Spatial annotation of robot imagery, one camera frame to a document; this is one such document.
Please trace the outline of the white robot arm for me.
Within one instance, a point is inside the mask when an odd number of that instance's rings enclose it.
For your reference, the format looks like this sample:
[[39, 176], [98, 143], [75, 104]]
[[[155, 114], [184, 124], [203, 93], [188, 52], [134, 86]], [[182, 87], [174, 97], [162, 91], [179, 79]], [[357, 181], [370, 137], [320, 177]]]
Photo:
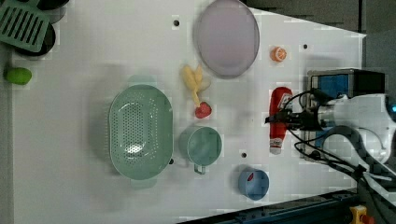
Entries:
[[293, 130], [308, 132], [326, 131], [349, 127], [365, 130], [376, 137], [381, 146], [372, 156], [379, 162], [387, 162], [392, 154], [395, 136], [395, 100], [384, 93], [365, 94], [352, 98], [347, 96], [317, 102], [317, 105], [293, 113], [291, 109], [280, 109], [265, 119], [266, 123], [284, 123]]

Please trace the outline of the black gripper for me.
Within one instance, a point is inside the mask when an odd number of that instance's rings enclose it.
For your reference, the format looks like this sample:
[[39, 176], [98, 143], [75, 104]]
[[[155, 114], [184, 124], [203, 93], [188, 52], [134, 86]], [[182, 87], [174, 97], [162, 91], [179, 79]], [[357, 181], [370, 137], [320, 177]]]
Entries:
[[286, 123], [287, 130], [320, 131], [318, 113], [303, 111], [301, 113], [276, 113], [265, 119], [265, 123]]

